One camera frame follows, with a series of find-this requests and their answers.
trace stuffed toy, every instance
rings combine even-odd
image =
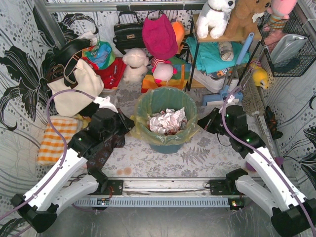
[[[264,31],[272,29],[282,30],[286,24],[286,19],[289,19],[290,12],[294,9],[297,0],[273,0],[271,7],[267,9],[267,12],[271,14],[268,23],[264,25]]]
[[[197,19],[197,36],[200,39],[208,35],[208,27],[213,29],[210,35],[217,39],[224,34],[235,0],[208,0]]]
[[[163,81],[168,82],[177,70],[173,68],[171,62],[158,62],[157,65],[152,69],[153,77],[156,83],[161,83]]]
[[[178,44],[178,52],[177,54],[179,54],[183,48],[183,44],[182,41],[184,39],[184,26],[180,21],[174,21],[171,22],[172,28],[174,30],[174,33],[176,34],[176,41]]]
[[[270,6],[270,2],[271,0],[239,0],[237,6],[232,10],[225,36],[233,37],[238,27],[244,27],[245,38],[250,32],[255,32],[257,30],[256,20]]]
[[[250,68],[252,70],[252,79],[255,82],[255,85],[267,89],[268,74],[266,70],[261,67],[261,63],[259,61],[252,61],[250,63]]]
[[[123,56],[123,62],[127,65],[123,80],[141,82],[147,72],[149,59],[140,48],[132,48]]]

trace white tote bag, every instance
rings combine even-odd
[[[66,86],[64,78],[58,78],[47,83],[53,95],[61,90],[75,89],[92,96],[98,96],[103,90],[103,82],[99,75],[83,60],[79,59],[74,69],[77,85],[73,88]],[[78,92],[64,92],[54,98],[56,110],[59,115],[72,117],[87,107],[93,100]]]

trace metal bracket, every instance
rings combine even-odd
[[[227,186],[225,179],[214,179],[210,180],[208,183],[208,188],[211,190],[212,195],[240,195],[239,191],[232,191],[232,189]]]
[[[116,1],[46,3],[48,12],[98,12],[98,11],[150,11],[150,10],[201,10],[205,1]]]
[[[111,179],[107,182],[106,189],[101,192],[100,190],[95,191],[91,195],[110,195],[110,191],[112,191],[112,196],[121,196],[123,193],[123,185],[124,181],[120,179]]]
[[[47,30],[51,37],[53,38],[58,49],[61,49],[67,43],[67,40],[60,29],[57,21],[50,15],[47,11],[46,4],[43,0],[34,1],[35,8],[37,9],[42,21],[47,27]]]

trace grey bag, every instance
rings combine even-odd
[[[295,34],[283,36],[270,54],[272,63],[276,64],[295,57],[307,40],[307,37]]]

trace metal frame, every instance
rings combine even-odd
[[[123,180],[121,197],[134,198],[238,198],[239,195],[214,196],[205,186],[210,180],[225,180],[225,177],[216,178],[110,178]],[[252,177],[259,185],[264,181],[260,177]],[[296,177],[288,178],[295,186],[298,185]],[[104,195],[90,195],[90,197],[107,197]]]
[[[201,10],[205,1],[118,1],[118,2],[73,2],[47,3],[48,12],[97,12],[97,11],[147,11],[147,10]]]
[[[47,11],[46,4],[43,0],[34,0],[34,4],[49,34],[55,41],[57,48],[61,49],[67,43],[67,40],[56,19]]]

